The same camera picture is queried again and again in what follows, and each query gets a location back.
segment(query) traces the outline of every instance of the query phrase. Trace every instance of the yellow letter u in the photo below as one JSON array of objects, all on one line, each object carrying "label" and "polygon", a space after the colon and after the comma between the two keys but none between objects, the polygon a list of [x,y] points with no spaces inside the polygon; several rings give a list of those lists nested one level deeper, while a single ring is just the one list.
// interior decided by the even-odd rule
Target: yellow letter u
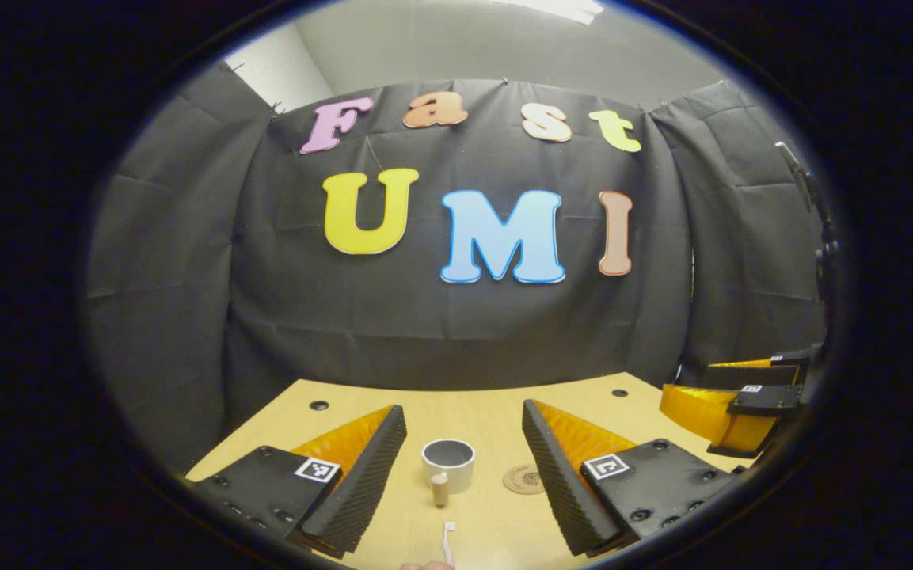
[{"label": "yellow letter u", "polygon": [[388,169],[379,174],[386,187],[386,208],[382,225],[376,230],[360,230],[355,221],[358,191],[368,177],[362,173],[336,174],[322,183],[326,190],[326,239],[344,253],[370,255],[392,248],[406,231],[406,202],[410,183],[417,180],[415,169]]}]

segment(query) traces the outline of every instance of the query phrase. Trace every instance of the foam letter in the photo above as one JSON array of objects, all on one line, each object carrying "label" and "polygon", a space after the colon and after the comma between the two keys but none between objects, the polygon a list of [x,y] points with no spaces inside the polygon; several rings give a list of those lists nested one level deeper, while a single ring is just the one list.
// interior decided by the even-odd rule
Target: foam letter
[{"label": "foam letter", "polygon": [[340,129],[342,135],[347,133],[358,120],[358,111],[365,112],[369,108],[372,108],[372,98],[370,97],[334,102],[334,104],[325,104],[315,108],[315,126],[312,127],[312,134],[308,137],[308,142],[302,145],[301,153],[308,154],[336,147],[340,144],[340,140],[333,131]]},{"label": "foam letter", "polygon": [[629,210],[633,201],[621,192],[601,192],[600,203],[607,214],[607,241],[600,271],[604,275],[624,275],[633,270],[629,259]]},{"label": "foam letter", "polygon": [[477,190],[449,192],[442,197],[442,205],[452,212],[453,220],[449,264],[442,268],[442,281],[473,283],[481,278],[481,268],[474,264],[474,245],[495,280],[506,274],[520,245],[520,263],[513,269],[517,281],[557,283],[565,278],[554,240],[554,211],[561,205],[558,194],[523,192],[505,224]]},{"label": "foam letter", "polygon": [[633,130],[633,124],[628,120],[619,119],[617,112],[594,111],[590,113],[590,119],[600,124],[600,134],[604,135],[604,140],[614,148],[625,152],[638,152],[643,148],[640,141],[626,136],[626,129]]},{"label": "foam letter", "polygon": [[344,253],[382,253],[403,238],[406,231],[406,199],[410,183],[417,180],[415,169],[390,169],[379,174],[386,185],[386,208],[382,225],[376,230],[359,230],[355,223],[358,191],[367,183],[362,173],[336,174],[322,183],[326,190],[326,239]]},{"label": "foam letter", "polygon": [[403,123],[412,129],[432,125],[455,125],[467,118],[463,111],[463,97],[453,91],[435,91],[415,97],[410,101],[410,111],[403,116]]},{"label": "foam letter", "polygon": [[539,102],[528,102],[520,109],[523,114],[523,130],[535,139],[565,142],[573,137],[573,130],[562,123],[565,113],[560,108]]}]

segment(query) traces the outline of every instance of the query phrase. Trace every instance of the round coaster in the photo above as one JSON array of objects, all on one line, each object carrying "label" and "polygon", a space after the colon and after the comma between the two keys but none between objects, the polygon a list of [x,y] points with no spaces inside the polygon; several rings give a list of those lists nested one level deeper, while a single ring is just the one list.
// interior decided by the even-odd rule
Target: round coaster
[{"label": "round coaster", "polygon": [[502,477],[506,488],[520,495],[536,495],[544,492],[544,484],[540,482],[540,473],[533,463],[523,463],[514,466]]}]

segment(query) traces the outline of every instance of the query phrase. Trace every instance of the letter m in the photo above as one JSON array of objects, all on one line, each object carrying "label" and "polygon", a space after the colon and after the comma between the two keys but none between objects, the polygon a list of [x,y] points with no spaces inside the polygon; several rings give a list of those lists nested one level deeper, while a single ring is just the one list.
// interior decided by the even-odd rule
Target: letter m
[{"label": "letter m", "polygon": [[442,279],[450,283],[473,283],[481,278],[474,264],[474,246],[495,280],[502,279],[516,250],[522,246],[520,263],[513,277],[525,283],[557,283],[565,278],[558,264],[554,240],[554,211],[561,197],[554,192],[523,192],[502,223],[484,194],[477,190],[449,192],[442,205],[452,213],[452,246],[449,264],[442,268]]}]

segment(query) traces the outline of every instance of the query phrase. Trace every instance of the toothbrush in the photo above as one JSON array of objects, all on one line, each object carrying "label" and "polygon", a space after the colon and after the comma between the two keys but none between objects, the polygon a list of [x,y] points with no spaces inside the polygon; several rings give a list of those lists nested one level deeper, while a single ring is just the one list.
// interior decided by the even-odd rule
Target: toothbrush
[{"label": "toothbrush", "polygon": [[446,522],[442,528],[442,552],[446,553],[446,564],[449,566],[453,566],[453,551],[449,548],[449,533],[454,530],[456,530],[455,522]]}]

